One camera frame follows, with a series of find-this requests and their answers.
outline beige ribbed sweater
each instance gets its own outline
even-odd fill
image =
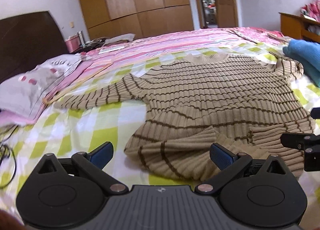
[[[188,55],[141,78],[127,74],[95,92],[66,97],[55,107],[89,109],[142,100],[148,108],[146,122],[125,153],[165,177],[205,180],[216,174],[209,158],[214,142],[254,158],[277,153],[300,175],[303,154],[284,148],[280,136],[313,132],[313,119],[288,84],[302,73],[302,65],[290,59],[266,65],[243,55]]]

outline wardrobe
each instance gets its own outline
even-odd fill
[[[80,0],[90,39],[193,30],[189,0]]]

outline headboard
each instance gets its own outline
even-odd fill
[[[66,53],[67,46],[48,11],[0,20],[0,83]]]

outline folded blue fabric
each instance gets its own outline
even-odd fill
[[[283,53],[289,58],[297,60],[303,65],[304,73],[320,87],[320,71],[318,71],[310,62],[306,61],[298,54],[292,53],[288,47],[283,47]]]
[[[307,42],[305,40],[292,39],[289,43],[288,49],[289,52],[299,55],[320,71],[320,44]]]

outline pink container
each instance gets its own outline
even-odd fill
[[[67,40],[65,40],[67,48],[69,52],[74,52],[75,50],[80,48],[80,38],[79,35],[76,34],[74,36],[70,36]]]

